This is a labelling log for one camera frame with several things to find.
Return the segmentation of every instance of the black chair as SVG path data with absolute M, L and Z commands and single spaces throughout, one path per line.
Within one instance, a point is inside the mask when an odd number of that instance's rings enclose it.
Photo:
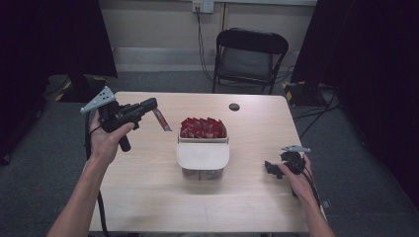
M 278 71 L 289 49 L 280 35 L 255 30 L 232 28 L 218 34 L 212 92 L 220 79 L 265 87 L 269 94 L 275 86 Z M 274 66 L 274 56 L 278 58 Z

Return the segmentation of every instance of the white container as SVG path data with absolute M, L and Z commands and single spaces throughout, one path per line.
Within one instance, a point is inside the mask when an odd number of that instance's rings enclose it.
M 182 138 L 178 133 L 177 160 L 185 178 L 218 180 L 230 158 L 228 133 L 225 138 Z

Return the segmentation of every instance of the electrical outlet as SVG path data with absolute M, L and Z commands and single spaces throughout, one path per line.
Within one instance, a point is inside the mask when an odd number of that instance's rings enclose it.
M 192 1 L 192 12 L 213 13 L 213 1 Z
M 197 12 L 197 9 L 200 9 L 200 12 L 204 11 L 203 1 L 192 1 L 192 12 Z
M 213 2 L 204 1 L 203 10 L 204 10 L 204 13 L 213 13 Z

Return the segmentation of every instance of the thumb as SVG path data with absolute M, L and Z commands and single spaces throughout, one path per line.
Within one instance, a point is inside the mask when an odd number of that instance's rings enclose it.
M 117 140 L 123 138 L 123 136 L 127 135 L 132 129 L 134 125 L 132 122 L 126 123 L 122 125 L 120 128 L 116 129 L 112 132 Z
M 284 165 L 284 164 L 279 164 L 278 167 L 280 167 L 280 170 L 286 175 L 286 176 L 291 176 L 293 175 L 293 172 L 291 172 L 290 168 L 288 168 L 288 166 Z

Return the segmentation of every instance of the gray carpet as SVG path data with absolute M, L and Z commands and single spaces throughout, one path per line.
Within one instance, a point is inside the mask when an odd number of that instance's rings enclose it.
M 114 93 L 211 90 L 210 80 L 199 71 L 124 72 L 119 77 L 107 83 Z M 64 79 L 51 77 L 47 90 Z M 261 88 L 230 85 L 217 87 L 217 92 L 261 94 Z M 284 94 L 280 84 L 273 94 Z M 331 90 L 324 90 L 326 99 L 331 95 Z M 11 153 L 11 164 L 0 167 L 0 236 L 44 236 L 66 204 L 85 162 L 82 106 L 48 101 L 41 118 Z M 312 109 L 291 107 L 295 118 L 315 113 Z M 314 119 L 296 119 L 298 133 Z M 419 236 L 417 210 L 388 170 L 364 147 L 356 125 L 342 108 L 325 113 L 301 142 L 312 150 L 309 155 L 316 185 L 321 199 L 330 204 L 325 212 L 337 236 Z

